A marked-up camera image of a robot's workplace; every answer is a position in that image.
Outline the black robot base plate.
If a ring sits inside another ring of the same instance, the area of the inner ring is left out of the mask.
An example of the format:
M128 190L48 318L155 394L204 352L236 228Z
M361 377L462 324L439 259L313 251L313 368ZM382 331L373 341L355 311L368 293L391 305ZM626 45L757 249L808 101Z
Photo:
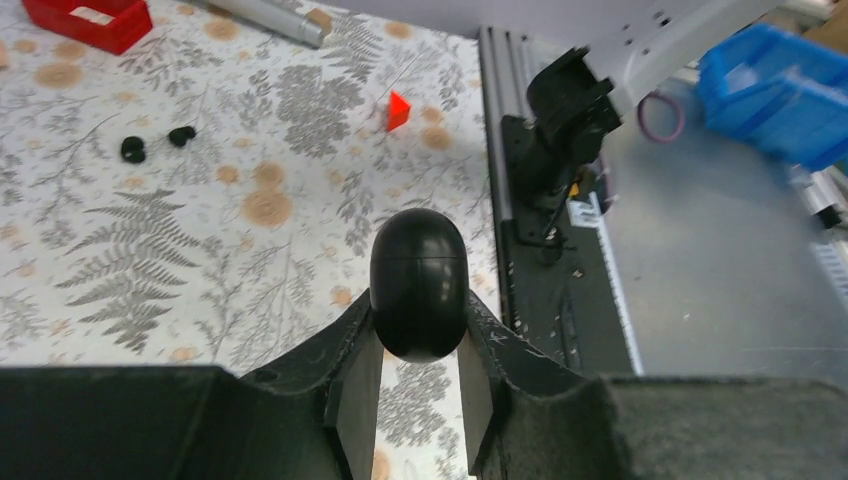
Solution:
M530 194L519 187L522 162L540 150L525 119L503 116L499 134L511 200L501 222L507 323L574 371L641 373L599 228L576 225L578 214L561 204L564 191Z

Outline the red box with label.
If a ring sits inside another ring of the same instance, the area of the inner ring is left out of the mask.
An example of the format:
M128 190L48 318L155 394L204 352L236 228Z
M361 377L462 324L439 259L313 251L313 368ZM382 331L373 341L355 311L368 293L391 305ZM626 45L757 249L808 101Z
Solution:
M153 29L147 3L141 0L23 0L38 27L122 55Z

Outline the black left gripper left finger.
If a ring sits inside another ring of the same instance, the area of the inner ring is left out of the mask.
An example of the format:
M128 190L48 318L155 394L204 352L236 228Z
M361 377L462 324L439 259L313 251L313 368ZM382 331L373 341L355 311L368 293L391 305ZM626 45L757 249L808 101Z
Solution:
M383 349L360 296L241 376L218 366L1 371L5 479L367 479Z

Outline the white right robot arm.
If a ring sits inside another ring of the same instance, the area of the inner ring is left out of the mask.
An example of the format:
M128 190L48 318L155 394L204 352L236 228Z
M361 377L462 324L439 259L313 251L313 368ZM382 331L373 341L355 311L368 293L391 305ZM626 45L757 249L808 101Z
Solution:
M618 32L576 46L537 73L526 98L535 119L514 168L518 191L572 182L604 137L663 80L778 7L776 1L657 1Z

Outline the silver grey microphone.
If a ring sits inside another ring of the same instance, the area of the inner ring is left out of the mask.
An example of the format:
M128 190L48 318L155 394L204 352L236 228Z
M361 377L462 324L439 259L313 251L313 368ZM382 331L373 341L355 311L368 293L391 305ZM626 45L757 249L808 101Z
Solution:
M305 15L266 1L210 0L209 4L313 48L321 48L326 37L322 26Z

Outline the large blue plastic bin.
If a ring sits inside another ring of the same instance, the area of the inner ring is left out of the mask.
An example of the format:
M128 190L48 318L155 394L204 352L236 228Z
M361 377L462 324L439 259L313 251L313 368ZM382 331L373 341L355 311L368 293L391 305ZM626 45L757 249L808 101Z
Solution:
M768 24L703 55L709 129L809 171L847 157L847 57Z

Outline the red triangle block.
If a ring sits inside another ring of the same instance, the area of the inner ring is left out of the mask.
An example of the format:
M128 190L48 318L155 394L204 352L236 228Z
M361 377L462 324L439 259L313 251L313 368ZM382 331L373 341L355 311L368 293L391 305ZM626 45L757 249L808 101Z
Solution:
M411 111L409 102L397 91L389 95L386 131L392 132L407 123Z

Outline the small tan wooden cube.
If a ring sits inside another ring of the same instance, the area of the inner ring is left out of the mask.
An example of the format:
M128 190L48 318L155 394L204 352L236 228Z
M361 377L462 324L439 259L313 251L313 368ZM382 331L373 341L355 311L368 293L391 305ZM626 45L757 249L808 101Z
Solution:
M313 8L306 13L306 17L321 27L324 35L329 35L332 32L332 16L320 8Z

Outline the black oval earbud case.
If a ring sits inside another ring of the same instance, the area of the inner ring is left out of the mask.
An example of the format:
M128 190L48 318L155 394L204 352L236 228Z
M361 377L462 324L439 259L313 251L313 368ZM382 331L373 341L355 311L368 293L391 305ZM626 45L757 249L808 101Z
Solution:
M453 352L469 316L469 269L457 227L430 209L404 210L379 229L370 258L375 331L395 357L432 363Z

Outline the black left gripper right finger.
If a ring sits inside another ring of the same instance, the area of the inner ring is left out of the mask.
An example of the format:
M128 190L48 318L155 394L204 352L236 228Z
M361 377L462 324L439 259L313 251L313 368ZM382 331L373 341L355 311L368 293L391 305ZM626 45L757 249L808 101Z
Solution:
M477 298L458 348L479 479L843 479L847 394L826 382L581 376Z

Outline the floral table mat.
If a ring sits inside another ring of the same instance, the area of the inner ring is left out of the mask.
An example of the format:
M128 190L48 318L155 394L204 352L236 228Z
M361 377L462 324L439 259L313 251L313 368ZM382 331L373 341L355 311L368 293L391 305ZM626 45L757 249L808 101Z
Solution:
M1 5L1 363L243 375L368 284L378 228L447 216L498 309L475 40L332 18L311 49L204 1L152 1L115 56ZM387 132L390 92L411 105ZM168 133L192 126L183 148ZM125 162L124 138L146 160Z

